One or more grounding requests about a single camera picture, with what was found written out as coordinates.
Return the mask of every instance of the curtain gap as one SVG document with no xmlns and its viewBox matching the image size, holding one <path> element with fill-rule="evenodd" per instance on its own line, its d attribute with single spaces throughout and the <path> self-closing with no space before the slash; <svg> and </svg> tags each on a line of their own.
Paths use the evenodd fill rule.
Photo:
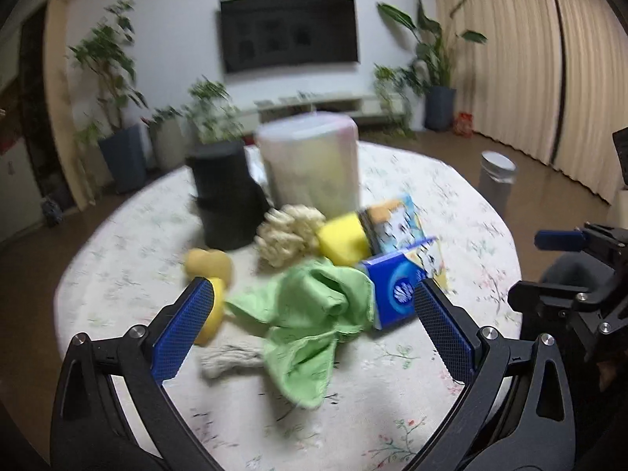
<svg viewBox="0 0 628 471">
<path fill-rule="evenodd" d="M 560 3 L 558 0 L 554 0 L 556 10 L 558 14 L 558 31 L 560 33 L 560 53 L 561 53 L 561 77 L 560 77 L 560 106 L 558 108 L 558 120 L 556 123 L 556 131 L 554 133 L 554 143 L 552 145 L 551 156 L 549 157 L 549 165 L 554 166 L 554 162 L 558 155 L 558 147 L 560 146 L 560 139 L 563 135 L 563 121 L 564 121 L 564 102 L 567 98 L 567 55 L 566 45 L 564 42 L 564 27 L 563 27 L 563 15 L 560 12 Z"/>
</svg>

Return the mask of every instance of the cartoon print package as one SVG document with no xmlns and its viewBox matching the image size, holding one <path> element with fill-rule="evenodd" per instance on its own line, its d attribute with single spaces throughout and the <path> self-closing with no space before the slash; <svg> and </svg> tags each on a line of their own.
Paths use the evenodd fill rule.
<svg viewBox="0 0 628 471">
<path fill-rule="evenodd" d="M 373 326 L 383 329 L 414 315 L 414 287 L 432 278 L 447 292 L 447 275 L 438 239 L 422 240 L 406 250 L 360 262 L 360 270 L 375 284 L 376 316 Z"/>
<path fill-rule="evenodd" d="M 425 239 L 410 195 L 367 207 L 358 217 L 373 255 L 408 248 Z"/>
</svg>

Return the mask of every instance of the dark blue planter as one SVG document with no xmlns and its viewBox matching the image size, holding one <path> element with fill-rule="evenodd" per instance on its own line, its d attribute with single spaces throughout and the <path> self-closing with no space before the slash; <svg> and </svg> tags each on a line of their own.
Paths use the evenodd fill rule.
<svg viewBox="0 0 628 471">
<path fill-rule="evenodd" d="M 453 103 L 456 90 L 448 86 L 432 86 L 425 97 L 425 127 L 446 131 L 453 124 Z"/>
<path fill-rule="evenodd" d="M 139 135 L 139 124 L 122 129 L 98 145 L 114 177 L 118 193 L 139 190 L 146 183 L 146 159 Z"/>
</svg>

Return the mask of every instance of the gray trash bin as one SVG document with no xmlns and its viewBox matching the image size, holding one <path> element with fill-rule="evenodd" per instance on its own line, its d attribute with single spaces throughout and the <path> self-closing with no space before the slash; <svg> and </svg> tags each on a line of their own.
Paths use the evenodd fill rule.
<svg viewBox="0 0 628 471">
<path fill-rule="evenodd" d="M 506 212 L 516 173 L 517 166 L 506 156 L 491 150 L 482 152 L 478 191 L 501 217 Z"/>
</svg>

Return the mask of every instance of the beige curtain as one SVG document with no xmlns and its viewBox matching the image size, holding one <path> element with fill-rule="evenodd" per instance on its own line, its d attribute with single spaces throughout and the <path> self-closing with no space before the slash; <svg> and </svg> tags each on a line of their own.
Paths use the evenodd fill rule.
<svg viewBox="0 0 628 471">
<path fill-rule="evenodd" d="M 441 22 L 459 0 L 436 0 Z M 475 129 L 547 164 L 560 109 L 561 44 L 554 0 L 469 0 L 455 30 L 479 31 L 485 45 L 459 41 L 456 110 Z"/>
<path fill-rule="evenodd" d="M 605 0 L 558 0 L 567 60 L 555 167 L 612 201 L 621 169 L 611 134 L 628 127 L 628 37 Z"/>
</svg>

